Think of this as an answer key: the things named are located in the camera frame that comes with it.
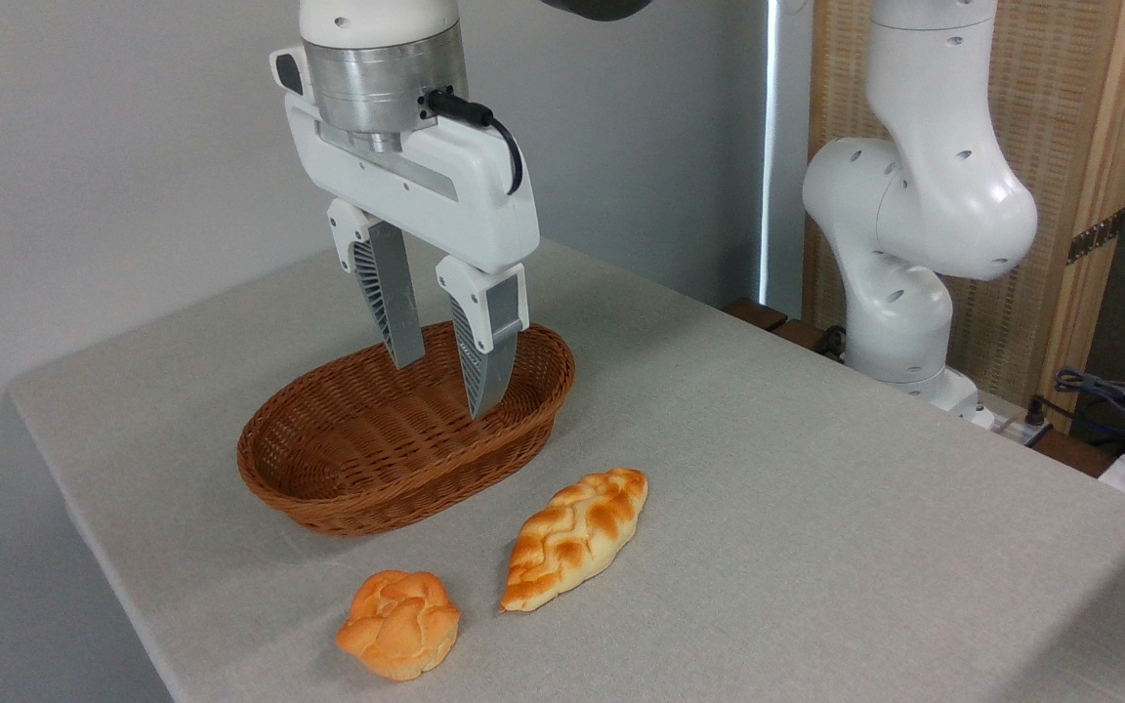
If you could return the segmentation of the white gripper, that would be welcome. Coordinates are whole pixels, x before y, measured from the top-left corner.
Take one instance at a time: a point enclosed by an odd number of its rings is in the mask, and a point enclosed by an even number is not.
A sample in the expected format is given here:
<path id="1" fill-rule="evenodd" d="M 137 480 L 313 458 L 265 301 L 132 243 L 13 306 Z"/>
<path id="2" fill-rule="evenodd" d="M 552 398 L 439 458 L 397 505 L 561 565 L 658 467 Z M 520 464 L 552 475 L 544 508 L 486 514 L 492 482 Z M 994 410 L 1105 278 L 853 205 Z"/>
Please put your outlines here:
<path id="1" fill-rule="evenodd" d="M 271 61 L 302 165 L 336 197 L 327 220 L 341 267 L 356 274 L 398 369 L 425 355 L 402 229 L 456 256 L 436 264 L 436 280 L 449 294 L 470 414 L 480 418 L 503 400 L 518 334 L 528 326 L 525 268 L 518 262 L 540 241 L 530 178 L 508 193 L 505 139 L 446 116 L 402 135 L 399 151 L 374 152 L 321 119 L 302 46 Z"/>

